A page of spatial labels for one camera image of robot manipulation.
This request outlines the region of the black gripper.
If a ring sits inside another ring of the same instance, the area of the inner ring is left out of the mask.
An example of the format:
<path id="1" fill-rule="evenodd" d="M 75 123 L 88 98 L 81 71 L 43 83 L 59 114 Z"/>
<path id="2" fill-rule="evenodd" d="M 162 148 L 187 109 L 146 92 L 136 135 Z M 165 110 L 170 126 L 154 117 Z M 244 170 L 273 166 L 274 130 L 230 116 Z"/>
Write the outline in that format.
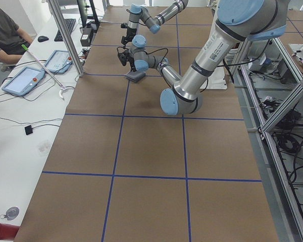
<path id="1" fill-rule="evenodd" d="M 133 38 L 135 37 L 137 33 L 137 28 L 127 28 L 127 32 L 126 32 L 126 35 L 125 36 L 122 36 L 122 39 L 121 39 L 121 43 L 123 45 L 126 45 L 127 43 L 129 42 L 132 42 Z"/>
<path id="2" fill-rule="evenodd" d="M 134 58 L 131 54 L 128 55 L 128 62 L 130 64 L 131 72 L 136 72 L 136 67 L 134 64 Z"/>

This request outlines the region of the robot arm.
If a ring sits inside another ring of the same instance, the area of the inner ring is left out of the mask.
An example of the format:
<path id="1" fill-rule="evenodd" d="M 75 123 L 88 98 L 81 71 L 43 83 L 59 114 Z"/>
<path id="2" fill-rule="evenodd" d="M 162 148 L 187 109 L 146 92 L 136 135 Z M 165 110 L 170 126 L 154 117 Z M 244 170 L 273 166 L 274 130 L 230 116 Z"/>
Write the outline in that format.
<path id="1" fill-rule="evenodd" d="M 133 38 L 137 34 L 140 20 L 151 33 L 156 34 L 160 30 L 161 25 L 182 12 L 187 5 L 188 0 L 174 1 L 169 7 L 155 17 L 152 17 L 146 7 L 132 4 L 131 8 L 129 10 L 127 9 L 127 12 L 129 13 L 127 23 L 121 24 L 121 28 L 127 29 L 126 35 L 122 36 L 121 43 L 125 46 L 127 43 L 133 41 Z"/>
<path id="2" fill-rule="evenodd" d="M 147 8 L 132 4 L 127 34 L 122 44 L 132 42 L 121 61 L 131 64 L 127 78 L 137 82 L 148 69 L 156 69 L 170 87 L 160 95 L 160 104 L 167 115 L 194 113 L 202 105 L 200 88 L 227 53 L 245 39 L 268 40 L 279 37 L 286 30 L 288 1 L 219 1 L 214 30 L 187 72 L 180 76 L 165 57 L 145 52 L 146 39 L 138 35 L 139 21 L 156 34 L 167 20 L 182 12 L 187 1 L 174 1 L 171 6 L 152 17 Z"/>

